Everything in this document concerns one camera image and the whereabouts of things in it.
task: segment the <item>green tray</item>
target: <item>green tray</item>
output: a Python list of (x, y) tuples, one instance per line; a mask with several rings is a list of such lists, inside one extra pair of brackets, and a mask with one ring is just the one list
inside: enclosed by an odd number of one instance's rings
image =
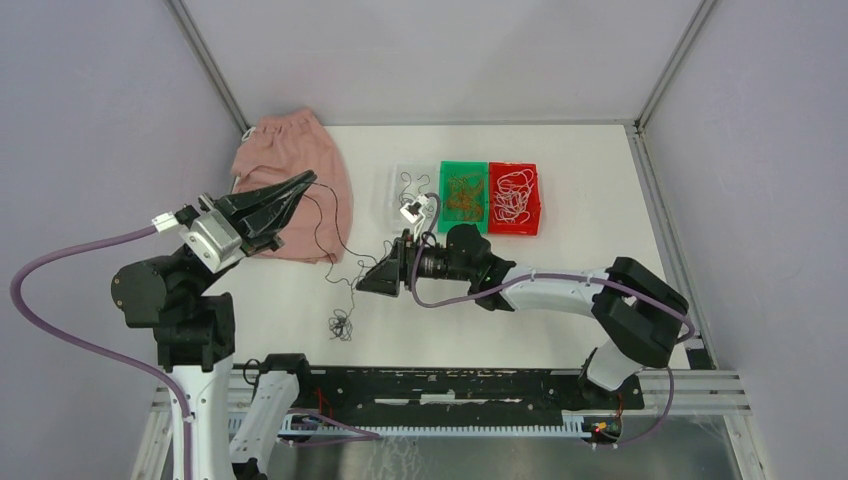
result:
[(489, 164), (442, 162), (439, 170), (439, 232), (470, 223), (480, 233), (489, 229)]

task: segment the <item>white wall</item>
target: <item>white wall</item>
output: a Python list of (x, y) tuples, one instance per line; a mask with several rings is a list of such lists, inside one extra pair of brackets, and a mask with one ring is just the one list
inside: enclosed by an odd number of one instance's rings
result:
[[(3, 284), (38, 255), (225, 189), (238, 134), (162, 1), (4, 2), (0, 17)], [(69, 259), (24, 296), (58, 326), (154, 361), (109, 280), (174, 247)], [(41, 333), (7, 295), (0, 308), (2, 477), (127, 478), (155, 382)]]
[(698, 0), (187, 0), (251, 123), (632, 119)]
[(848, 470), (848, 3), (725, 1), (648, 128), (776, 478)]

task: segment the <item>pink cloth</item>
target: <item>pink cloth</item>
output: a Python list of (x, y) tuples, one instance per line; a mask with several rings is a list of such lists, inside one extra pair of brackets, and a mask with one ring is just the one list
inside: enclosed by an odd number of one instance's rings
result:
[(305, 170), (315, 171), (318, 175), (316, 183), (327, 185), (336, 192), (339, 199), (338, 230), (333, 193), (313, 185), (306, 195), (318, 202), (321, 211), (318, 211), (315, 202), (304, 196), (291, 222), (280, 232), (285, 245), (276, 252), (263, 252), (262, 256), (307, 263), (319, 260), (338, 263), (344, 256), (342, 242), (347, 244), (353, 220), (350, 180), (336, 144), (311, 110), (305, 108), (284, 117), (263, 117), (259, 120), (256, 130), (236, 153), (232, 172), (240, 180), (234, 191), (245, 192), (273, 185)]

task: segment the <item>white connector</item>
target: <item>white connector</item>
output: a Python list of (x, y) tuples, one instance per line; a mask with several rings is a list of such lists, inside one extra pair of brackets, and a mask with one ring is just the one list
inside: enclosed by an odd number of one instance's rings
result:
[(174, 216), (173, 212), (168, 212), (154, 218), (153, 226), (156, 227), (156, 231), (159, 233), (165, 233), (179, 227), (180, 222), (177, 221), (177, 217)]

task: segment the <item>tangled white cord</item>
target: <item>tangled white cord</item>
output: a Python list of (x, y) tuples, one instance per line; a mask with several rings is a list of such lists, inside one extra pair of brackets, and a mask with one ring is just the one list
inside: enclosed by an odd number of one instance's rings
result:
[(497, 180), (495, 204), (492, 208), (495, 219), (499, 222), (518, 224), (530, 220), (527, 205), (530, 203), (530, 194), (533, 192), (533, 180), (533, 170), (529, 168), (508, 173)]

